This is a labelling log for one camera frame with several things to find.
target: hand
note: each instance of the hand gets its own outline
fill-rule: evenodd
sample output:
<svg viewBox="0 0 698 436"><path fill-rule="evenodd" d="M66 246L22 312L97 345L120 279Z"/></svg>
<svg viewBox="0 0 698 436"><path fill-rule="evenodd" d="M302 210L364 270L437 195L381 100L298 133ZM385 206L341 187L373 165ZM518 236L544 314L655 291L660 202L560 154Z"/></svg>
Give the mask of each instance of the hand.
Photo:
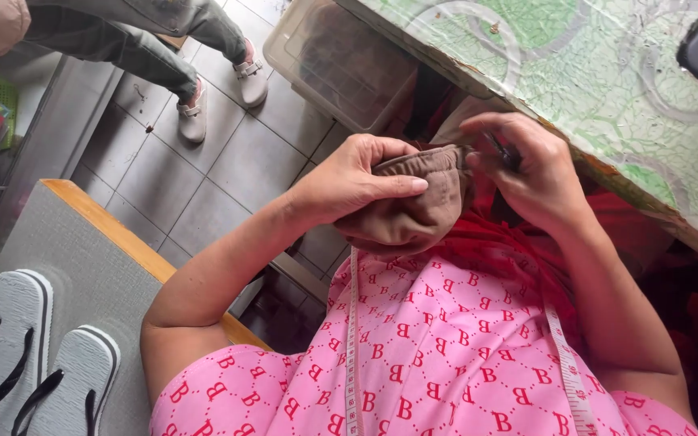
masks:
<svg viewBox="0 0 698 436"><path fill-rule="evenodd" d="M521 156L518 173L506 168L488 148L470 153L467 163L484 172L525 220L554 238L581 223L591 223L594 213L566 142L520 113L483 113L465 120L460 128L469 134L490 130L517 148Z"/></svg>
<svg viewBox="0 0 698 436"><path fill-rule="evenodd" d="M393 138L349 136L286 192L289 207L313 226L333 223L374 200L419 195L427 190L423 178L371 174L371 167L379 162L418 152L414 146Z"/></svg>

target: brown fabric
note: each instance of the brown fabric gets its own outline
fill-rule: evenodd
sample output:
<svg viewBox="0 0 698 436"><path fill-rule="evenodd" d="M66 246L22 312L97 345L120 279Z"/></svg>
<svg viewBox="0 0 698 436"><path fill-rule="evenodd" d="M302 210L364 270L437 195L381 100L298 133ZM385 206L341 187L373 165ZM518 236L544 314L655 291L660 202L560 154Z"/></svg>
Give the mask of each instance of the brown fabric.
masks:
<svg viewBox="0 0 698 436"><path fill-rule="evenodd" d="M431 144L414 144L427 149ZM465 163L470 147L447 145L397 157L372 169L374 175L413 175L427 180L423 194L382 199L334 223L355 247L372 254L421 253L451 230L473 198L472 173Z"/></svg>

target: flip-flop sole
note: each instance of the flip-flop sole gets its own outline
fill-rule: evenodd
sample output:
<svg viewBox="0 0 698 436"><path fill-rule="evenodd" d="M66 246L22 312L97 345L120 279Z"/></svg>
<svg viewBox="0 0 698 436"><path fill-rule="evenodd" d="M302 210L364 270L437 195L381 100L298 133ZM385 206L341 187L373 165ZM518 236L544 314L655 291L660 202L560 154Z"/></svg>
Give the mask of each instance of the flip-flop sole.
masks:
<svg viewBox="0 0 698 436"><path fill-rule="evenodd" d="M80 326L61 340L52 370L62 370L63 380L36 407L29 434L39 436L88 436L85 397L96 392L94 435L111 385L120 367L120 349L103 331L89 325Z"/></svg>
<svg viewBox="0 0 698 436"><path fill-rule="evenodd" d="M30 270L0 274L0 385L18 364L26 332L34 329L23 374L0 401L0 434L10 434L25 399L44 380L53 316L53 288L41 274Z"/></svg>

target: right hand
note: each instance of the right hand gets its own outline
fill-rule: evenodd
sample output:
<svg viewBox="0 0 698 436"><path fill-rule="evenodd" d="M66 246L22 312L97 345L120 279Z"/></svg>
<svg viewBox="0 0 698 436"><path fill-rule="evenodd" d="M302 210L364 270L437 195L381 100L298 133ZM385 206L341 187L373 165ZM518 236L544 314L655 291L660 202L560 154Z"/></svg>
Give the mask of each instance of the right hand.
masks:
<svg viewBox="0 0 698 436"><path fill-rule="evenodd" d="M525 220L557 237L594 218L567 143L543 126L520 113L482 113L463 121L460 128L466 134L489 130L518 149L518 173L489 151L470 153L467 163L485 173Z"/></svg>

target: foot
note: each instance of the foot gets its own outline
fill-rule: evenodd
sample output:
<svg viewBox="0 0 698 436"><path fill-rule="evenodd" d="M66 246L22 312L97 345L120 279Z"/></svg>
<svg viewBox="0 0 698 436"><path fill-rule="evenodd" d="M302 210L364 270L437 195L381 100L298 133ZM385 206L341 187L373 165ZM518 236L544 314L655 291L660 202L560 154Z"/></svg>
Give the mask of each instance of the foot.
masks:
<svg viewBox="0 0 698 436"><path fill-rule="evenodd" d="M191 142L203 142L206 137L206 90L201 78L196 81L196 92L187 102L177 102L179 132Z"/></svg>
<svg viewBox="0 0 698 436"><path fill-rule="evenodd" d="M247 58L244 63L233 65L236 77L241 86L241 99L247 107L254 108L263 103L268 94L268 79L263 71L263 62L258 57L255 59L255 49L252 42L244 38L247 45Z"/></svg>

